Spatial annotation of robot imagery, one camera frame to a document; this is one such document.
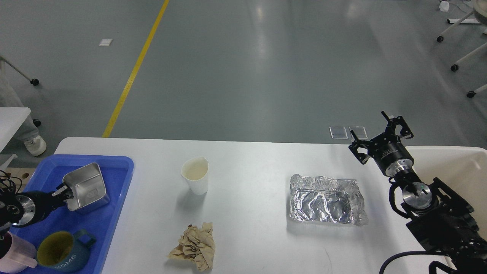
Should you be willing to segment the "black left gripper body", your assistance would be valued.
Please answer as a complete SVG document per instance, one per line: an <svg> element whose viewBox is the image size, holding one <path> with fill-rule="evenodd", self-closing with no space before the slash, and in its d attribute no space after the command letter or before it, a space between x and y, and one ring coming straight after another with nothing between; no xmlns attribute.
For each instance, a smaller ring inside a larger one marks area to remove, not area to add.
<svg viewBox="0 0 487 274"><path fill-rule="evenodd" d="M21 218L12 222L14 227L22 228L45 220L52 211L61 206L61 199L53 192L28 191L16 194L15 199L23 208Z"/></svg>

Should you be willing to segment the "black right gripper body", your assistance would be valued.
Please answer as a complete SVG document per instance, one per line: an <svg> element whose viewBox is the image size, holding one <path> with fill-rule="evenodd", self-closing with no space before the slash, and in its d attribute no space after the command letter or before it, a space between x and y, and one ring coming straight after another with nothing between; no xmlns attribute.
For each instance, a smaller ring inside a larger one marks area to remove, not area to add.
<svg viewBox="0 0 487 274"><path fill-rule="evenodd" d="M369 155L383 175L394 177L398 172L413 167L414 159L402 144L400 137L382 133L370 142Z"/></svg>

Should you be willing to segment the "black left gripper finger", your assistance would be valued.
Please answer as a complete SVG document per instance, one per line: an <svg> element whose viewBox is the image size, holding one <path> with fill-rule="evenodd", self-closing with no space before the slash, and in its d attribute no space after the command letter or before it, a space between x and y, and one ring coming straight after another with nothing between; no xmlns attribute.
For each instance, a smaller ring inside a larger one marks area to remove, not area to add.
<svg viewBox="0 0 487 274"><path fill-rule="evenodd" d="M60 184L56 187L55 195L73 195L73 191L70 186Z"/></svg>
<svg viewBox="0 0 487 274"><path fill-rule="evenodd" d="M74 197L72 190L52 191L51 196L56 202L63 202Z"/></svg>

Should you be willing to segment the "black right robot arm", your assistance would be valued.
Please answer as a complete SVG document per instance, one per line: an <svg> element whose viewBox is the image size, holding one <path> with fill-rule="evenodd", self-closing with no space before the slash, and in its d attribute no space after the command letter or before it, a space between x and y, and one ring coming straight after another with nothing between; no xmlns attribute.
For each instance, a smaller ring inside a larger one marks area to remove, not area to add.
<svg viewBox="0 0 487 274"><path fill-rule="evenodd" d="M361 164L372 158L388 177L388 202L395 213L409 219L406 227L423 251L393 255L384 261L379 273L400 257L437 255L450 258L453 267L432 261L428 265L430 274L439 269L447 274L485 274L487 243L471 215L473 206L437 177L431 184L424 183L413 170L414 158L401 141L414 136L407 122L402 116L381 114L387 121L384 132L364 140L350 130L353 142L349 149Z"/></svg>

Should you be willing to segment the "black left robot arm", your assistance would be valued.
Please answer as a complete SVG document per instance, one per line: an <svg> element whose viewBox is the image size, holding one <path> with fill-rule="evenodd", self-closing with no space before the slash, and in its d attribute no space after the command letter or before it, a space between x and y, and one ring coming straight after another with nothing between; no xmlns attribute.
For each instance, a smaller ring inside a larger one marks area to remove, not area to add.
<svg viewBox="0 0 487 274"><path fill-rule="evenodd" d="M3 241L11 227L23 228L45 220L54 210L65 205L65 202L74 197L73 191L64 183L57 186L55 191L25 191L20 192L14 180L19 183L18 177L11 177L1 171L0 191L0 224Z"/></svg>

